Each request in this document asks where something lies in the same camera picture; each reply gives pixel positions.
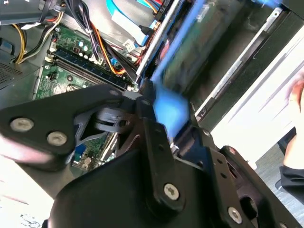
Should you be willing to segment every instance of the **finger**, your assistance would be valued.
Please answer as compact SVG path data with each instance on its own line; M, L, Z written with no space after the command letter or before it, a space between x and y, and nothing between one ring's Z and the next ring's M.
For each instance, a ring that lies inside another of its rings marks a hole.
M301 112L301 95L304 88L304 81L301 80L293 87L289 96L289 108L293 115Z
M304 81L302 81L302 85L301 85L301 88L302 88L302 92L301 92L301 100L300 100L300 104L301 104L301 112L304 112Z

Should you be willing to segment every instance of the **gray floor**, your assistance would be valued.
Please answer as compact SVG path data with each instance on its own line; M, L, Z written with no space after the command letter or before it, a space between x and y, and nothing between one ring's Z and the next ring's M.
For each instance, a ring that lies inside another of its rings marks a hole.
M290 213L292 213L304 227L304 205L290 194L280 192L275 188L275 183L280 179L279 167L282 166L283 159L284 155L280 151L278 145L275 145L257 161L256 172Z

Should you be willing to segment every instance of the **screw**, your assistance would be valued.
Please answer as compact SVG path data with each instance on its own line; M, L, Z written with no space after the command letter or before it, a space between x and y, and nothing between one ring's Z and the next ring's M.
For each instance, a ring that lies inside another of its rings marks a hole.
M208 132L207 130L203 129L203 132L205 135L207 135L208 137L210 136L210 132Z
M165 187L163 188L166 196L168 196L171 200L177 200L180 196L179 191L173 184L166 184Z
M142 100L142 103L144 103L145 105L150 105L149 101L147 100Z
M112 94L114 96L118 96L119 95L119 93L116 92L115 90L110 90L110 94Z
M32 129L34 122L28 118L17 118L10 123L10 127L16 132L27 132Z
M281 228L287 228L287 226L283 222L280 222L280 227Z
M236 210L233 207L228 208L228 214L230 215L230 217L232 218L233 221L235 221L238 224L242 223L242 217L240 215L240 213L238 212L238 210Z
M47 142L53 146L62 146L67 142L67 136L62 132L52 132L47 136Z
M202 168L204 168L204 163L203 163L202 161L199 161L199 162L197 163L197 165L200 166L200 167L202 167Z

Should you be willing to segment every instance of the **white surface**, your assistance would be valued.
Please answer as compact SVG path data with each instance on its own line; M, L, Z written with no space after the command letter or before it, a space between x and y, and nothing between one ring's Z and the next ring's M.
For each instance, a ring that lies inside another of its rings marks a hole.
M14 161L0 156L0 227L40 227L53 202Z
M304 73L304 27L213 129L216 145L230 145L256 162L293 128L291 88Z

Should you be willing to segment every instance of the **wire bundle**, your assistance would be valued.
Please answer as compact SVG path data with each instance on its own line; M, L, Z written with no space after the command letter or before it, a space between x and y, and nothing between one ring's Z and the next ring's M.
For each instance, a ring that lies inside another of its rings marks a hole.
M16 28L16 30L18 31L19 36L20 36L20 43L21 43L20 53L17 56L17 58L15 59L16 63L20 63L21 59L24 56L24 51L25 51L25 46L26 46L26 39L25 39L24 33L22 32L20 27L16 24L12 24L12 25Z
M98 39L98 44L99 44L99 47L100 47L100 49L101 49L101 52L102 52L102 54L103 54L103 56L104 56L104 59L107 61L108 65L109 65L109 67L110 67L110 69L111 69L111 71L112 71L114 74L117 74L117 75L122 75L123 73L125 73L125 72L126 72L125 69L120 70L120 71L116 71L116 70L114 69L114 67L113 67L112 64L111 64L111 60L110 60L110 58L109 58L109 56L108 56L108 54L107 54L107 51L106 51L106 49L105 49L104 40L100 37L98 30L96 29L96 27L95 27L93 24L92 24L92 27L93 27L93 30L94 30L94 35L95 35L95 37Z
M65 2L76 22L90 37L93 54L96 59L99 59L98 42L93 35L88 6L81 0L65 0Z
M24 62L26 59L31 58L33 56L35 56L44 46L46 40L48 39L49 34L54 30L54 28L60 23L61 19L63 17L63 13L59 13L57 18L55 19L55 21L53 22L53 25L50 25L48 27L46 27L41 35L41 38L39 40L39 42L37 43L37 45L28 53L24 54L21 58L20 61L16 61L16 63L22 63Z
M151 3L149 0L144 0L144 1L145 1L145 3L147 3L150 6L150 8L156 14L157 13L157 9L156 9L155 5L153 3Z

